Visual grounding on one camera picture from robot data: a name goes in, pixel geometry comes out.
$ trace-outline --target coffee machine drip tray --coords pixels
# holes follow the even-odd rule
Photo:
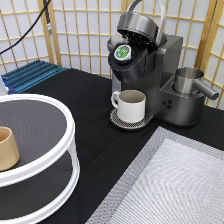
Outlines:
[[[110,120],[111,122],[118,128],[126,130],[126,131],[137,131],[141,128],[144,128],[153,118],[154,116],[150,114],[145,114],[145,117],[143,120],[137,122],[137,123],[126,123],[119,119],[117,116],[117,109],[114,109],[110,113]]]

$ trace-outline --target mesh mat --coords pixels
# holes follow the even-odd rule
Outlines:
[[[166,139],[109,224],[223,223],[223,186],[223,160]]]
[[[127,193],[131,190],[136,180],[139,178],[155,152],[166,138],[200,152],[207,153],[217,159],[224,160],[223,152],[159,127],[86,224],[109,223],[111,217],[114,215]]]

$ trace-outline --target stainless steel milk frother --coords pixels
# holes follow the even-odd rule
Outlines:
[[[219,93],[201,80],[203,76],[204,72],[200,69],[179,68],[176,71],[173,87],[177,92],[188,95],[197,93],[197,90],[199,90],[209,99],[216,100],[219,97]]]

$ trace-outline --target black tablecloth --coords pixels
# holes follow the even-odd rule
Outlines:
[[[209,107],[203,108],[201,121],[191,128],[153,120],[138,132],[118,130],[109,119],[111,84],[109,79],[71,69],[26,91],[58,99],[70,109],[81,166],[71,197],[41,223],[85,223],[158,126],[224,150],[224,111]]]

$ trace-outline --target blue basket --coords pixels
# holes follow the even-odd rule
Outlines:
[[[14,71],[2,75],[10,93],[22,93],[38,83],[67,70],[67,68],[36,60]]]

